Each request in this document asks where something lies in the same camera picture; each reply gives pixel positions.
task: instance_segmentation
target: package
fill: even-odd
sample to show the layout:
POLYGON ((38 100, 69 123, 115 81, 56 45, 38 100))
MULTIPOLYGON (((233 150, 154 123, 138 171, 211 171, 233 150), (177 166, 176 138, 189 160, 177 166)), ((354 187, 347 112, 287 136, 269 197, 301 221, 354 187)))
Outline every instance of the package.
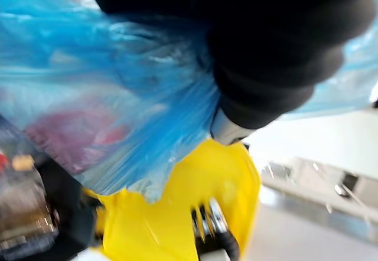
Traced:
POLYGON ((12 261, 48 250, 58 230, 38 171, 6 164, 0 170, 0 260, 12 261))
POLYGON ((206 26, 69 0, 0 4, 0 115, 94 192, 159 199, 218 102, 206 26))
POLYGON ((369 107, 378 99, 377 51, 378 17, 363 35, 347 42, 345 61, 339 71, 320 83, 306 104, 281 119, 330 115, 369 107))

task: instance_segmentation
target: plastic bag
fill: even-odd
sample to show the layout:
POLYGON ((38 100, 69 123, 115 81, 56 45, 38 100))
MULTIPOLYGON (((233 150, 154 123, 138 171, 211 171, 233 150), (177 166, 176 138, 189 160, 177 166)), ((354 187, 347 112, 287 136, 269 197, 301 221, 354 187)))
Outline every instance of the plastic bag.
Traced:
POLYGON ((207 28, 68 0, 0 4, 0 115, 85 187, 157 200, 219 98, 207 28))
POLYGON ((378 17, 367 32, 346 44, 345 63, 339 71, 319 84, 306 104, 280 119, 330 115, 368 107, 378 99, 377 52, 378 17))

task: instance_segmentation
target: yellow bag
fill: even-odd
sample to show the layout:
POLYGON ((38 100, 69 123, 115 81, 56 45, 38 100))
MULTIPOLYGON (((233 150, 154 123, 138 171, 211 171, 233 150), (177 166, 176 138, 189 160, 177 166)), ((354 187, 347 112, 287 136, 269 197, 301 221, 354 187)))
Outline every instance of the yellow bag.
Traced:
POLYGON ((260 178, 242 144, 209 140, 175 167, 162 198, 147 204, 123 190, 96 196, 102 253, 112 261, 197 261, 191 208, 214 197, 243 253, 258 204, 260 178))

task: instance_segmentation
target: blue plastic bag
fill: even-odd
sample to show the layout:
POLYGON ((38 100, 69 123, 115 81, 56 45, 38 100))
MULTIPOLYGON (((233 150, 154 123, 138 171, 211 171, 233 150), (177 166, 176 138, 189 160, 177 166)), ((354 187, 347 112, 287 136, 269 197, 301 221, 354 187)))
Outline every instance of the blue plastic bag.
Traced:
POLYGON ((0 0, 0 115, 85 187, 159 199, 219 98, 206 27, 0 0))
POLYGON ((346 44, 344 56, 345 63, 339 71, 320 83, 306 104, 281 119, 350 112, 375 102, 378 99, 378 17, 367 32, 346 44))

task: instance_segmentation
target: white wall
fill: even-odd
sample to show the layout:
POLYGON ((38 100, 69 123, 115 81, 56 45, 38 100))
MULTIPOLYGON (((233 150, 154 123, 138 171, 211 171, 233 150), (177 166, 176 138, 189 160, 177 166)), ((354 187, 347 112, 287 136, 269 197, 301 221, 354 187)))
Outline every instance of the white wall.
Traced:
POLYGON ((300 156, 378 177, 378 112, 275 121, 245 139, 250 153, 300 156))

